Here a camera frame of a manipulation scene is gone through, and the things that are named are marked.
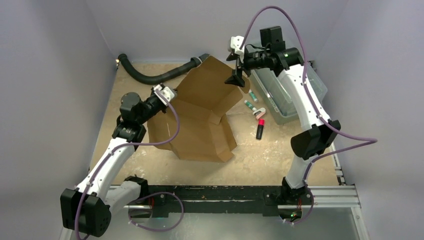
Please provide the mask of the brown cardboard box sheet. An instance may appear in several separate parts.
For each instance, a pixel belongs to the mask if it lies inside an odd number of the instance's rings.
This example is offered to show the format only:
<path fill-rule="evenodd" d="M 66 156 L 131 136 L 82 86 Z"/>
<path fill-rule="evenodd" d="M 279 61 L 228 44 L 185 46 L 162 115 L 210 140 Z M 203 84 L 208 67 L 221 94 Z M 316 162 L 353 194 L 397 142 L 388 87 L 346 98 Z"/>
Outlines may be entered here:
<path fill-rule="evenodd" d="M 251 88 L 246 77 L 244 87 L 226 84 L 232 68 L 213 56 L 190 70 L 176 87 L 177 96 L 171 110 L 159 113 L 147 122 L 151 143 L 170 139 L 179 126 L 178 135 L 157 146 L 172 151 L 181 160 L 225 163 L 233 156 L 237 143 L 227 112 L 241 101 Z"/>

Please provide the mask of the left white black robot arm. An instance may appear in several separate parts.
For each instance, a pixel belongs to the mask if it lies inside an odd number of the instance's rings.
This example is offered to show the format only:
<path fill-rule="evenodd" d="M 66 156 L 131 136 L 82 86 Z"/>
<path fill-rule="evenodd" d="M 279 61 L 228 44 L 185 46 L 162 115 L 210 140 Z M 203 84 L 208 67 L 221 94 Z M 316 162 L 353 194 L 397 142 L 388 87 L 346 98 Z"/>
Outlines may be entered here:
<path fill-rule="evenodd" d="M 63 226 L 75 232 L 78 240 L 101 237 L 110 225 L 112 215 L 134 201 L 138 205 L 149 199 L 147 180 L 127 177 L 116 189 L 110 186 L 124 163 L 135 153 L 147 130 L 144 126 L 167 103 L 175 99 L 173 90 L 154 90 L 145 100 L 135 92 L 120 100 L 120 115 L 107 149 L 87 177 L 60 196 Z"/>

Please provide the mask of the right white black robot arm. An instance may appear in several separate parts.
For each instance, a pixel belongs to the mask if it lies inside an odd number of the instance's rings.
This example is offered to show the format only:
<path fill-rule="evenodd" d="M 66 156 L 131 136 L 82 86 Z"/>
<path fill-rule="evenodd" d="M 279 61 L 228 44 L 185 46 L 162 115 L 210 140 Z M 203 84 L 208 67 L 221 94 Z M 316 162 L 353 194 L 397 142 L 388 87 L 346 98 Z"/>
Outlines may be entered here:
<path fill-rule="evenodd" d="M 269 69 L 291 97 L 302 132 L 290 140 L 294 158 L 288 174 L 282 179 L 277 197 L 292 204 L 307 192 L 307 177 L 313 162 L 324 155 L 341 124 L 332 120 L 322 108 L 310 85 L 308 66 L 300 50 L 286 47 L 281 27 L 261 29 L 260 39 L 262 46 L 257 51 L 248 51 L 243 36 L 230 38 L 227 61 L 235 61 L 236 64 L 225 83 L 244 87 L 243 73 L 250 75 L 252 70 Z"/>

